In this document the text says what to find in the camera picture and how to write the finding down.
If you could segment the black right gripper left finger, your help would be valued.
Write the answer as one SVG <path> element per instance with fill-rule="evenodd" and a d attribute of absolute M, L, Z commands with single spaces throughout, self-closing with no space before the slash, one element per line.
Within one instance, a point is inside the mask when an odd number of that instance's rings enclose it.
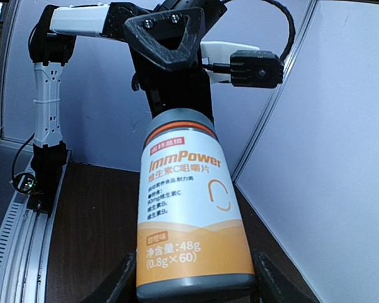
<path fill-rule="evenodd" d="M 138 302 L 136 251 L 127 254 L 100 285 L 81 302 Z"/>

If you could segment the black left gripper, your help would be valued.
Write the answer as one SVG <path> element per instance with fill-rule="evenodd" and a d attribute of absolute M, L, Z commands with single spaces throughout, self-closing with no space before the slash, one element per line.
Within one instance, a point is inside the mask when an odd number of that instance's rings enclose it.
<path fill-rule="evenodd" d="M 165 1 L 124 22 L 136 79 L 153 117 L 187 108 L 214 118 L 201 41 L 226 11 L 220 1 Z"/>

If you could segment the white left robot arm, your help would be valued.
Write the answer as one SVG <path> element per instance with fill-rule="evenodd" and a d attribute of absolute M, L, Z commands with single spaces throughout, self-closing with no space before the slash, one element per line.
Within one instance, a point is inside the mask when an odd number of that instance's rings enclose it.
<path fill-rule="evenodd" d="M 66 164 L 60 84 L 76 38 L 98 37 L 128 45 L 135 68 L 132 89 L 146 93 L 153 116 L 187 108 L 212 118 L 211 82 L 202 63 L 201 41 L 226 10 L 221 1 L 164 1 L 154 9 L 129 2 L 45 7 L 28 41 L 37 87 L 34 176 L 27 187 L 30 209 L 52 212 Z"/>

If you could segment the white orange vitamin bottle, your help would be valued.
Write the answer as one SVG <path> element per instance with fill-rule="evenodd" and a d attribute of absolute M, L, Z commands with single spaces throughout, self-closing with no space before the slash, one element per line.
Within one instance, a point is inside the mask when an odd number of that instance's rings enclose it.
<path fill-rule="evenodd" d="M 154 118 L 141 155 L 136 296 L 140 302 L 226 302 L 256 274 L 226 158 L 202 113 Z"/>

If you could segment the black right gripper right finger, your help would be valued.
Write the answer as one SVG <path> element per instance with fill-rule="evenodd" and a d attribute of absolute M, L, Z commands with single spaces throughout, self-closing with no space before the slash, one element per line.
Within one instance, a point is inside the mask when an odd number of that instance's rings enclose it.
<path fill-rule="evenodd" d="M 313 302 L 281 272 L 272 260 L 256 249 L 251 252 L 256 273 L 256 290 L 252 302 Z"/>

